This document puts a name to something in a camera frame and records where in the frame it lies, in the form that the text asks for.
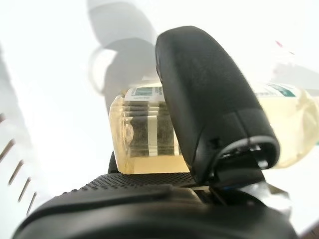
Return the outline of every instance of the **barcode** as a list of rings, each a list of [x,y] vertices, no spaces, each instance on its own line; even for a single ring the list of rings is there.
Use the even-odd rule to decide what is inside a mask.
[[[153,94],[153,87],[136,88],[132,96],[151,96]]]

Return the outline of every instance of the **black plastic object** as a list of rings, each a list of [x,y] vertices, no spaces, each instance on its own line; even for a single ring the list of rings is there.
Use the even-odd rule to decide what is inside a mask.
[[[117,182],[127,188],[112,187]],[[102,175],[36,209],[13,239],[297,238],[280,213],[241,206],[245,200],[236,200],[237,194],[231,196],[236,206],[202,203],[181,187],[188,183],[188,174]]]
[[[218,164],[242,152],[262,162],[262,169],[277,163],[280,147],[264,111],[210,35],[194,26],[168,30],[157,39],[156,58],[178,143],[196,182],[213,178]]]

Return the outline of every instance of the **textured black surface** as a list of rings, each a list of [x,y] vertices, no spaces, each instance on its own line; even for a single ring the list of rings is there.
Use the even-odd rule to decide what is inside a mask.
[[[146,185],[171,184],[173,186],[193,185],[190,173],[156,173],[125,175],[121,173],[105,174],[88,183],[80,190],[127,189]]]
[[[220,155],[258,144],[268,168],[279,144],[254,92],[227,52],[203,30],[183,26],[156,42],[157,72],[176,137],[196,182]]]

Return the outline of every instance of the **plastic container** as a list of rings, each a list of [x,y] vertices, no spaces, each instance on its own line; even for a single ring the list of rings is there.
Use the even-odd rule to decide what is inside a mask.
[[[305,90],[252,85],[281,145],[277,168],[302,159],[319,139],[319,109]],[[110,108],[118,170],[125,174],[187,172],[160,84],[131,88]]]

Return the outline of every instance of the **white surface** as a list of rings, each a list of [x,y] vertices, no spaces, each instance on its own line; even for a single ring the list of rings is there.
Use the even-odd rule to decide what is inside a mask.
[[[274,40],[294,51],[296,64],[319,71],[318,1],[136,2],[158,33],[181,25],[206,30],[250,81],[269,81]],[[104,100],[86,78],[89,56],[99,46],[86,3],[2,0],[0,41],[50,193],[79,188],[105,173],[113,147]],[[318,154],[291,169],[266,173],[270,183],[289,190],[299,233],[319,219]]]

